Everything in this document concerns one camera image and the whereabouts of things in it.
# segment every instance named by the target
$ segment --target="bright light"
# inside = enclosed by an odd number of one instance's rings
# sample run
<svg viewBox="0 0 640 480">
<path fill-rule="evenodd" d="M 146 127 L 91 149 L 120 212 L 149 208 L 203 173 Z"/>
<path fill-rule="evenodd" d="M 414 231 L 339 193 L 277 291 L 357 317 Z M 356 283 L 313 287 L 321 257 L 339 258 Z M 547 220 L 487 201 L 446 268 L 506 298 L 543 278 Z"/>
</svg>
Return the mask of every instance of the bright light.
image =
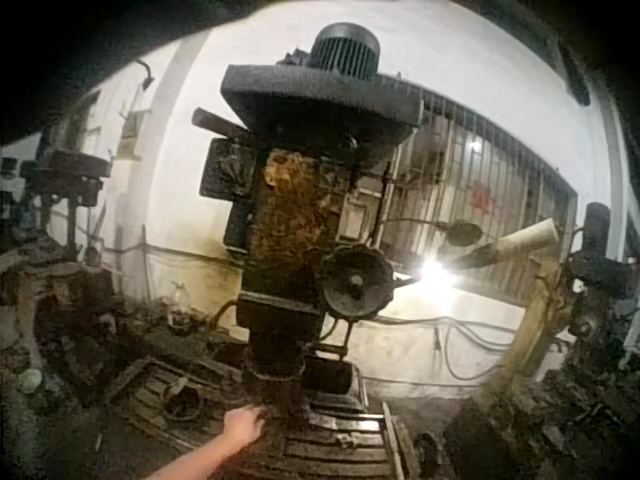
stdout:
<svg viewBox="0 0 640 480">
<path fill-rule="evenodd" d="M 439 315 L 450 315 L 456 299 L 453 285 L 456 276 L 448 272 L 441 263 L 427 260 L 422 267 L 421 296 L 428 301 Z"/>
<path fill-rule="evenodd" d="M 422 285 L 426 288 L 445 291 L 451 289 L 455 283 L 455 275 L 448 272 L 440 262 L 427 260 L 422 267 Z"/>
<path fill-rule="evenodd" d="M 480 153 L 482 151 L 482 142 L 479 140 L 471 142 L 471 150 L 476 153 Z"/>
</svg>

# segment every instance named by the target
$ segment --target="metal rod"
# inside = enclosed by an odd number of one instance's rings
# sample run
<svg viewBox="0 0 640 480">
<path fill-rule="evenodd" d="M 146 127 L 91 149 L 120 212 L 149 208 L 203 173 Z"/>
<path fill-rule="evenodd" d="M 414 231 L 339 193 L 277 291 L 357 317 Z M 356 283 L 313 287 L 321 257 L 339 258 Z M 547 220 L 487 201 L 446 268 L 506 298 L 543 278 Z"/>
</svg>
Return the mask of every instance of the metal rod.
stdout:
<svg viewBox="0 0 640 480">
<path fill-rule="evenodd" d="M 384 413 L 384 423 L 387 426 L 389 447 L 391 447 L 391 455 L 393 456 L 393 467 L 396 478 L 398 480 L 404 480 L 404 470 L 402 469 L 402 459 L 400 458 L 398 439 L 396 438 L 396 431 L 393 427 L 393 419 L 391 418 L 391 412 L 389 411 L 389 405 L 387 405 L 387 402 L 382 402 L 382 411 Z"/>
<path fill-rule="evenodd" d="M 196 127 L 200 127 L 204 130 L 208 130 L 213 133 L 218 133 L 222 136 L 228 137 L 232 140 L 237 140 L 246 145 L 255 147 L 264 147 L 267 142 L 257 135 L 251 133 L 249 130 L 230 122 L 226 118 L 222 118 L 215 113 L 208 112 L 203 108 L 196 108 L 193 111 L 191 117 L 191 123 Z"/>
</svg>

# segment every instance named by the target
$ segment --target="human hand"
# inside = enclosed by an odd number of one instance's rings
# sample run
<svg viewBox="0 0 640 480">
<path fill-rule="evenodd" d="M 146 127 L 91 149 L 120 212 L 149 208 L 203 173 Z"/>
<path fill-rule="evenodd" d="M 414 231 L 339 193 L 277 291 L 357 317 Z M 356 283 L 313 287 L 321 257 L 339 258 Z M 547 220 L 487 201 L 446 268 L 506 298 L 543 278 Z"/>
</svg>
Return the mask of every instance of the human hand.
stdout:
<svg viewBox="0 0 640 480">
<path fill-rule="evenodd" d="M 229 410 L 225 414 L 222 437 L 233 453 L 239 452 L 260 438 L 265 422 L 260 419 L 263 410 L 264 407 L 247 405 Z"/>
</svg>

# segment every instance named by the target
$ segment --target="rusty column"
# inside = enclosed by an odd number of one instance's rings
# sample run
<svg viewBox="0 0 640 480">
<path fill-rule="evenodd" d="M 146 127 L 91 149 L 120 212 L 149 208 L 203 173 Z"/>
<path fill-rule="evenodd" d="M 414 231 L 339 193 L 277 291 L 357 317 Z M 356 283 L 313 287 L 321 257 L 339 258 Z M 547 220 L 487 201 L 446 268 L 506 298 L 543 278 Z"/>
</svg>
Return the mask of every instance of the rusty column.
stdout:
<svg viewBox="0 0 640 480">
<path fill-rule="evenodd" d="M 299 404 L 304 345 L 319 336 L 315 271 L 335 242 L 350 172 L 344 165 L 273 150 L 258 174 L 249 263 L 238 324 L 250 329 L 245 380 L 266 403 Z"/>
</svg>

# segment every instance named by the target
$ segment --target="human arm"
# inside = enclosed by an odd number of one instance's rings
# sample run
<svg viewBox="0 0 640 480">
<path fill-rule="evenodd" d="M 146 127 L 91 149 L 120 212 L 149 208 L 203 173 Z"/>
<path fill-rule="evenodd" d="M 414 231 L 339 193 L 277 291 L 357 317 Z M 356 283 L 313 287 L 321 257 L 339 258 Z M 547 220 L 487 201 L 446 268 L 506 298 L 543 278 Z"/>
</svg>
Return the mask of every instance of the human arm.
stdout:
<svg viewBox="0 0 640 480">
<path fill-rule="evenodd" d="M 200 448 L 162 467 L 146 480 L 204 480 L 229 457 L 260 438 L 262 407 L 248 405 L 228 411 L 224 432 Z"/>
</svg>

